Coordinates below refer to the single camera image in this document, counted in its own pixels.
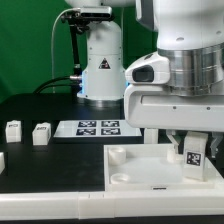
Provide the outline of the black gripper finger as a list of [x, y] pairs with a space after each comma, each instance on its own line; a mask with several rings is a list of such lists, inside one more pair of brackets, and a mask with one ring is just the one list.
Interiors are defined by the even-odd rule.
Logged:
[[216, 157], [216, 154], [218, 153], [218, 146], [222, 140], [223, 140], [222, 132], [213, 132], [212, 133], [212, 141], [211, 141], [211, 145], [210, 145], [212, 158]]
[[177, 133], [176, 130], [167, 130], [166, 131], [166, 136], [170, 140], [170, 142], [174, 145], [175, 151], [177, 154], [181, 153], [181, 142], [182, 139]]

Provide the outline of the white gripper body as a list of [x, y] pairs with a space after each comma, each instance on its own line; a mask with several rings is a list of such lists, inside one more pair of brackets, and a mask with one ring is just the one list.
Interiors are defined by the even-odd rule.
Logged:
[[160, 86], [130, 84], [124, 113], [132, 127], [224, 132], [224, 96], [182, 97]]

